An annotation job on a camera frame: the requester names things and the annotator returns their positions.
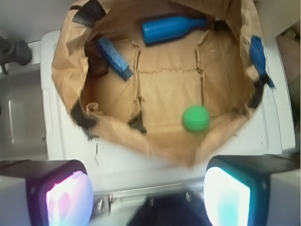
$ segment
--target white container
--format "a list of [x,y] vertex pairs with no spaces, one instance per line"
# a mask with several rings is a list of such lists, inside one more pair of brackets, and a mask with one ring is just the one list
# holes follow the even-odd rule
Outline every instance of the white container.
[[266,44],[265,50],[267,71],[276,89],[265,86],[262,103],[252,119],[203,164],[189,169],[176,167],[158,157],[145,156],[103,139],[88,140],[67,114],[51,78],[51,64],[58,37],[59,31],[47,33],[40,47],[48,156],[50,160],[82,161],[95,191],[201,180],[206,163],[213,155],[282,153],[295,146],[287,86],[275,40]]

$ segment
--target green ball toy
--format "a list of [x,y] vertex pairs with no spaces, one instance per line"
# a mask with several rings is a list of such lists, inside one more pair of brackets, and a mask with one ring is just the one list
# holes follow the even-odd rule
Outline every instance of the green ball toy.
[[190,131],[200,132],[208,127],[210,115],[206,108],[200,105],[188,107],[183,114],[184,127]]

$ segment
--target white light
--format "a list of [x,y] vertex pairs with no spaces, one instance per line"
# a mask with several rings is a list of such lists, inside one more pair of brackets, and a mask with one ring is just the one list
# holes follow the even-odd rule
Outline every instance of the white light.
[[219,167],[205,174],[204,203],[213,226],[248,224],[250,188]]
[[46,193],[49,225],[88,225],[93,199],[88,176],[81,171],[73,173]]

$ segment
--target blue bottle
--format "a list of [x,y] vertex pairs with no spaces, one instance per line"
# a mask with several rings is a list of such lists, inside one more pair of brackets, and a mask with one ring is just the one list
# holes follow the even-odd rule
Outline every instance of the blue bottle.
[[204,27],[206,19],[190,19],[184,16],[172,16],[142,24],[142,34],[145,44],[174,39],[188,33],[196,27]]

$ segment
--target brown paper bag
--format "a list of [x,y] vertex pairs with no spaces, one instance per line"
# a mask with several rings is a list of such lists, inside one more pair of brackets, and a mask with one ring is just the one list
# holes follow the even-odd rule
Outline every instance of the brown paper bag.
[[[208,26],[145,46],[141,23],[174,15],[205,15]],[[215,18],[228,28],[215,31]],[[261,37],[252,0],[79,0],[61,29],[53,81],[68,114],[90,137],[191,166],[234,135],[260,102],[252,35]],[[93,54],[85,46],[100,37],[129,63],[134,74],[127,82],[111,67],[107,75],[92,75],[95,61],[89,65]],[[211,123],[191,133],[182,114],[196,104],[209,110]]]

